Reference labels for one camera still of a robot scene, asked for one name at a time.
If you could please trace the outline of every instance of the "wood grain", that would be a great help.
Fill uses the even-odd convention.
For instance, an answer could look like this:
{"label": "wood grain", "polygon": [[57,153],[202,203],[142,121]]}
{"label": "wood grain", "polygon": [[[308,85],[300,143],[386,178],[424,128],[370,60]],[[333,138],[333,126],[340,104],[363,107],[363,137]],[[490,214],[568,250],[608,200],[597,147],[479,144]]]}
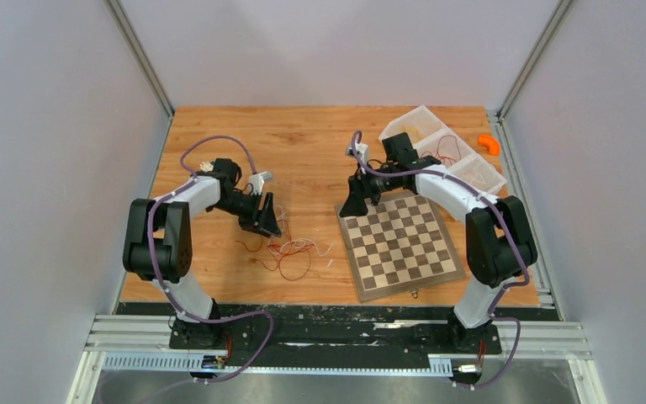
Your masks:
{"label": "wood grain", "polygon": [[[377,136],[394,118],[412,107],[197,107],[179,108],[156,175],[152,195],[165,194],[187,178],[179,166],[180,155],[195,141],[206,136],[227,134],[241,140],[251,150],[259,171],[271,171],[272,191],[277,205],[286,209],[294,238],[314,240],[324,252],[315,249],[312,268],[300,280],[290,282],[276,272],[267,271],[255,258],[268,265],[273,259],[263,248],[247,252],[236,240],[257,247],[260,237],[238,228],[236,218],[221,212],[203,213],[192,223],[194,259],[192,270],[210,295],[220,302],[238,303],[316,303],[357,304],[345,248],[334,206],[347,197],[347,177],[355,171],[354,161],[344,156],[354,130],[363,131],[363,141],[370,146],[371,158],[384,158]],[[498,157],[489,156],[477,145],[477,137],[490,133],[482,108],[433,107],[430,110],[501,171]],[[188,157],[190,166],[216,157],[238,162],[244,178],[250,172],[239,146],[231,141],[211,141]],[[506,189],[500,194],[506,195]],[[465,266],[464,226],[444,210],[447,228]],[[308,267],[305,253],[282,261],[282,270],[290,278],[300,276]],[[411,294],[373,300],[375,305],[446,305],[455,304],[464,292],[466,279],[437,284]],[[161,292],[136,276],[128,274],[121,300],[164,300]],[[533,284],[515,288],[501,301],[506,306],[538,306]]]}

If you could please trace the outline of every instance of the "robotic arm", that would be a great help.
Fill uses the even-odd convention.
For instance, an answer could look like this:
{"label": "robotic arm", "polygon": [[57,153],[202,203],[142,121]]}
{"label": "robotic arm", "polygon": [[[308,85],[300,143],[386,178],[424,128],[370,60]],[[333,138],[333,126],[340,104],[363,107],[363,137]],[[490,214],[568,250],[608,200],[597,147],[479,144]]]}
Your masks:
{"label": "robotic arm", "polygon": [[[269,172],[249,177],[251,192],[245,194],[237,189],[241,168],[230,159],[217,158],[213,164],[203,163],[198,177],[190,178],[190,185],[183,192],[161,204],[154,212],[155,230],[164,230],[164,237],[155,237],[157,263],[168,290],[183,308],[177,313],[181,322],[195,323],[184,313],[193,313],[202,318],[220,318],[216,301],[207,295],[197,282],[192,263],[192,234],[190,222],[202,213],[216,208],[239,219],[242,230],[265,237],[281,236],[273,212],[273,194],[262,195],[263,185],[273,179]],[[147,242],[147,219],[154,199],[136,199],[130,206],[130,216],[125,235],[123,265],[140,279],[151,282],[162,290],[156,280]]]}
{"label": "robotic arm", "polygon": [[[455,220],[466,225],[467,263],[473,277],[448,320],[449,337],[454,347],[460,350],[469,349],[481,339],[491,323],[489,308],[494,304],[501,288],[522,274],[506,236],[496,235],[495,227],[500,226],[500,223],[482,200],[486,198],[501,212],[516,248],[528,266],[536,262],[537,250],[526,211],[522,202],[515,196],[500,199],[482,191],[473,195],[462,184],[434,173],[404,175],[406,172],[420,169],[424,169],[425,172],[449,174],[447,168],[436,158],[419,158],[406,133],[383,140],[383,147],[386,161],[378,172],[399,176],[372,175],[369,173],[370,167],[361,167],[358,164],[355,174],[348,178],[349,195],[340,215],[366,215],[368,206],[365,199],[370,199],[373,205],[376,205],[383,192],[403,188],[434,201],[445,208]],[[363,162],[368,161],[368,147],[362,142],[347,148],[348,156],[355,157],[356,154]]]}

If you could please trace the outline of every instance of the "white bin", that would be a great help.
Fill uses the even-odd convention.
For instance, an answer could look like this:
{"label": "white bin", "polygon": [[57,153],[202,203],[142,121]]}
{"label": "white bin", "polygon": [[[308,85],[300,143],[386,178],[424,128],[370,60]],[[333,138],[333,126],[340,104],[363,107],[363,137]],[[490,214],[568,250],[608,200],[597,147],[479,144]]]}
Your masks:
{"label": "white bin", "polygon": [[382,141],[402,132],[410,136],[412,146],[420,157],[437,157],[452,175],[467,181],[476,189],[496,194],[506,184],[506,178],[494,166],[424,105],[390,122],[378,139]]}

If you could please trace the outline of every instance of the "gray floor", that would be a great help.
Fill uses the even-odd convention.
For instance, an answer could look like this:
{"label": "gray floor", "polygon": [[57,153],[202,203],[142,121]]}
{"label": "gray floor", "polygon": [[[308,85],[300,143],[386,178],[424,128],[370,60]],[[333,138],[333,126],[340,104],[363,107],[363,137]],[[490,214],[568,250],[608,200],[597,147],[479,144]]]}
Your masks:
{"label": "gray floor", "polygon": [[[498,360],[486,360],[491,377]],[[173,372],[122,371],[103,374],[102,403],[128,404],[171,383],[188,379]],[[185,385],[147,401],[165,403],[399,404],[419,403],[580,403],[568,363],[562,360],[516,360],[497,384],[478,391],[452,388],[446,379],[314,375],[241,375],[220,385]],[[98,403],[96,395],[93,403]]]}

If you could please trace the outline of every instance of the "wall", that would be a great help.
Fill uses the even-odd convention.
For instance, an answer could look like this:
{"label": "wall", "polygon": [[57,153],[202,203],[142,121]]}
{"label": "wall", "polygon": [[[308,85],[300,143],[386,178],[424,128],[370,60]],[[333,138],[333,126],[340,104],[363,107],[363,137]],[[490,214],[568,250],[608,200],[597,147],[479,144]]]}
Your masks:
{"label": "wall", "polygon": [[0,2],[0,402],[64,402],[167,120],[102,1]]}
{"label": "wall", "polygon": [[646,2],[576,2],[507,123],[566,316],[646,402]]}
{"label": "wall", "polygon": [[498,108],[556,0],[123,0],[177,105]]}

